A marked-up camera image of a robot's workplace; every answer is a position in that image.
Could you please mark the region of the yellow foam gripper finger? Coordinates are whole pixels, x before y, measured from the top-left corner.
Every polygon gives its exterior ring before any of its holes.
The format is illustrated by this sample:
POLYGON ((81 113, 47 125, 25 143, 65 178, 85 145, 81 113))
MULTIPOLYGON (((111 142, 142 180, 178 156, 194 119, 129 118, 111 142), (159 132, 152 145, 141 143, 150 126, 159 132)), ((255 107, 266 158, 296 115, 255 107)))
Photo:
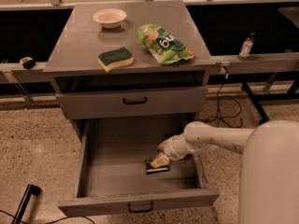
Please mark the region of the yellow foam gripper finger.
POLYGON ((167 146, 167 145, 170 145, 173 143, 173 139, 172 138, 168 138, 166 140, 164 140, 162 143, 160 143, 157 148, 159 150, 164 150, 164 148, 167 146))
POLYGON ((152 168, 160 168, 163 166, 166 166, 170 163, 170 159, 163 153, 161 152, 160 154, 157 155, 157 157, 155 159, 153 159, 150 162, 150 166, 152 168))

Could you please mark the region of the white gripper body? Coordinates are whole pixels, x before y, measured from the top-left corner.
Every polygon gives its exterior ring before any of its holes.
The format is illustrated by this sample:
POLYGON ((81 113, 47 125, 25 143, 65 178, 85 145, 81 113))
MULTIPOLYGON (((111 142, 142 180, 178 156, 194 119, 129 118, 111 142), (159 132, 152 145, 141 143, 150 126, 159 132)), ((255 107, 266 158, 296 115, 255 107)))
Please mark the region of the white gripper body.
POLYGON ((183 134, 175 135, 165 141, 164 154, 171 161, 179 161, 191 154, 191 146, 183 134))

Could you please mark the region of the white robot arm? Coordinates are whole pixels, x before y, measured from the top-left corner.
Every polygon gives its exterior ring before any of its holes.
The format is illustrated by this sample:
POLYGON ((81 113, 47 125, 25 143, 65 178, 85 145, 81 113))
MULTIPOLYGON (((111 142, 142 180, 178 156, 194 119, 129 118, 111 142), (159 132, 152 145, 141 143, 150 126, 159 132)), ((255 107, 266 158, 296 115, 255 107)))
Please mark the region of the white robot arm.
POLYGON ((200 121, 163 141, 154 169, 223 147, 242 155, 238 224, 299 224, 299 123, 270 120, 254 129, 200 121))

